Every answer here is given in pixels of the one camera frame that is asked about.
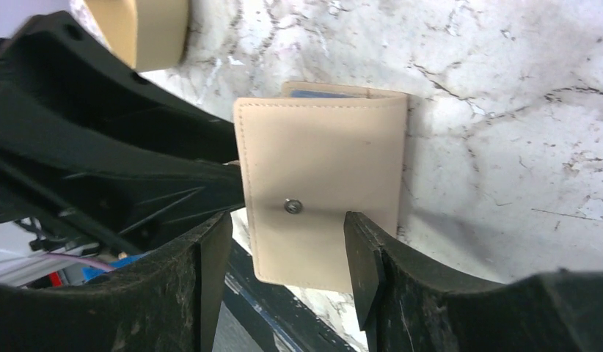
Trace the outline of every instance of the leather wallet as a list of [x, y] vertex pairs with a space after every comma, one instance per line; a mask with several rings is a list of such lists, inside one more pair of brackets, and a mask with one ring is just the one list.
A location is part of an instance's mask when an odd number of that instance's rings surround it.
[[84, 0], [112, 52], [139, 72], [176, 65], [185, 48], [189, 0]]
[[396, 236], [408, 95], [306, 82], [282, 93], [235, 102], [256, 277], [350, 293], [346, 212]]

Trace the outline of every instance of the wallet snap button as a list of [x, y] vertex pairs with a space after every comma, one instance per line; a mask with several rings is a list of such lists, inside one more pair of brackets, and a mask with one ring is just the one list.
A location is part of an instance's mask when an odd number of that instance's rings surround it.
[[298, 201], [297, 199], [287, 199], [284, 202], [284, 209], [291, 214], [299, 214], [302, 212], [302, 209], [304, 209], [304, 205], [302, 204], [302, 202]]

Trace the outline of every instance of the wallet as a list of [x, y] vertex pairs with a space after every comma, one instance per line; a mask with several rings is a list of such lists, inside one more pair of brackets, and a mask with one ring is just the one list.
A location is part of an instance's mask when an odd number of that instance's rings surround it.
[[287, 82], [239, 98], [235, 134], [256, 277], [351, 293], [343, 222], [396, 236], [408, 95]]

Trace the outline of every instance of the marble wall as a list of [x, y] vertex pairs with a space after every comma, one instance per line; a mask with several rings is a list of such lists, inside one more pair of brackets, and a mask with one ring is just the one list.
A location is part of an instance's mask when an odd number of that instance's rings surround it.
[[[412, 94], [403, 242], [500, 282], [603, 270], [603, 1], [193, 0], [191, 16], [183, 61], [145, 76], [225, 119], [290, 79]], [[351, 297], [291, 289], [365, 349]]]

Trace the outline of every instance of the cable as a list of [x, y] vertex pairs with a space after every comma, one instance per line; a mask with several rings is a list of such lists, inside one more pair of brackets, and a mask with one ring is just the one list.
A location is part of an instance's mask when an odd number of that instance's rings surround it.
[[57, 238], [57, 237], [55, 237], [55, 235], [51, 235], [48, 232], [46, 232], [43, 229], [43, 225], [40, 223], [40, 220], [38, 220], [36, 218], [29, 217], [29, 224], [26, 224], [23, 221], [23, 219], [14, 220], [13, 223], [16, 224], [16, 226], [20, 227], [21, 229], [35, 234], [36, 238], [38, 239], [39, 242], [41, 242], [42, 240], [49, 240], [51, 242], [60, 242], [60, 243], [67, 241], [66, 237]]
[[57, 260], [73, 261], [73, 262], [89, 265], [93, 268], [97, 268], [97, 269], [100, 269], [105, 272], [110, 272], [115, 269], [113, 266], [99, 262], [98, 260], [95, 260], [92, 258], [77, 257], [76, 255], [70, 255], [70, 254], [45, 253], [45, 254], [40, 255], [40, 257], [47, 257], [47, 258], [57, 259]]

